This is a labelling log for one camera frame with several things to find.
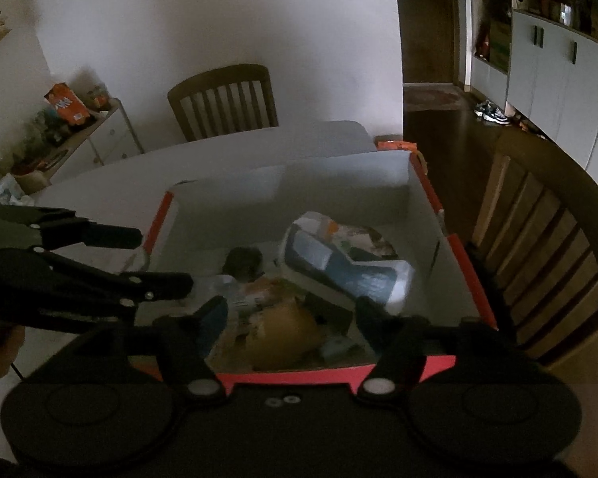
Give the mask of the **white teal tissue pack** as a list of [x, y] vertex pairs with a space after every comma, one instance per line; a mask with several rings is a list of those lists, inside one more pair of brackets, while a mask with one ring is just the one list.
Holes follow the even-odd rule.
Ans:
[[316, 212], [288, 227], [277, 262], [282, 278], [335, 306], [352, 310], [367, 297], [393, 316], [405, 311], [416, 274], [377, 230]]

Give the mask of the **paper wrappers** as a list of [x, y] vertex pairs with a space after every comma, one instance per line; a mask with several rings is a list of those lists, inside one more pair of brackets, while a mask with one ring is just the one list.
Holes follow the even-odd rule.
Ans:
[[285, 278], [276, 265], [264, 271], [264, 254], [257, 247], [232, 248], [224, 259], [221, 272], [197, 277], [199, 293], [222, 296], [228, 303], [226, 325], [249, 329], [252, 320], [275, 306], [302, 306], [308, 293]]

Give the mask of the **yellow round plush toy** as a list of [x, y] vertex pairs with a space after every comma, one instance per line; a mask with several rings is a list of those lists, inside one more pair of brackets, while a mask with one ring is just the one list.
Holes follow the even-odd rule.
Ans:
[[254, 369], [285, 370], [324, 340], [312, 314], [297, 301], [285, 300], [257, 315], [246, 337], [244, 355]]

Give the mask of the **white drawer cabinet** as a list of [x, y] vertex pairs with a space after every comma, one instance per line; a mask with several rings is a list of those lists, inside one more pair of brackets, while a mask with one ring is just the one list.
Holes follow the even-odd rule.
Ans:
[[69, 137], [59, 147], [29, 165], [12, 168], [10, 175], [25, 194], [34, 194], [53, 184], [146, 152], [122, 102], [112, 98], [110, 104], [111, 109], [106, 114], [98, 114], [96, 122]]

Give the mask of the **orange snack bag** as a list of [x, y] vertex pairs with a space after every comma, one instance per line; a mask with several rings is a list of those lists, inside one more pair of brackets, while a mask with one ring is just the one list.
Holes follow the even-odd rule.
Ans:
[[88, 108], [65, 82], [56, 83], [44, 98], [58, 116], [70, 125], [83, 125], [90, 117]]

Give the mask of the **red cardboard shoe box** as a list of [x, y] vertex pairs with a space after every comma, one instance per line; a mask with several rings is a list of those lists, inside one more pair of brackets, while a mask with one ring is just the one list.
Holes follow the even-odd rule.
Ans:
[[228, 324], [207, 356], [226, 385], [360, 382], [376, 359], [354, 317], [360, 297], [436, 327], [495, 320], [407, 151], [181, 182], [165, 193], [143, 248], [151, 271], [194, 282], [159, 313], [228, 300]]

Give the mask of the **dark wooden slatted chair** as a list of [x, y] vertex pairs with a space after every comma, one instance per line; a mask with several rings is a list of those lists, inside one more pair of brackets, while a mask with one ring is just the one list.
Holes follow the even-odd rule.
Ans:
[[190, 76], [167, 93], [188, 141], [278, 126], [270, 71], [238, 64]]

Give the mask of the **sneakers on floor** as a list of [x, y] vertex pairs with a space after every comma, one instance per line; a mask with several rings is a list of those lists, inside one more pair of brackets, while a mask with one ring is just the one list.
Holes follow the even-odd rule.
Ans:
[[494, 123], [502, 126], [508, 126], [510, 119], [504, 114], [504, 112], [489, 99], [484, 102], [480, 102], [474, 108], [474, 114], [489, 123]]

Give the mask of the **dark entrance door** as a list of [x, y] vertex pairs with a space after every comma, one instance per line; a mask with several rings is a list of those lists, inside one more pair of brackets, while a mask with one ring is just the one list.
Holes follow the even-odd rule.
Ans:
[[403, 82], [447, 84], [455, 80], [456, 0], [397, 0]]

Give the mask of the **white wall cupboard unit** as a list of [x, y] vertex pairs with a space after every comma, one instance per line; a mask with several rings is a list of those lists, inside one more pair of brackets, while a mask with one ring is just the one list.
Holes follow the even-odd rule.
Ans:
[[470, 90], [598, 167], [598, 0], [468, 0]]

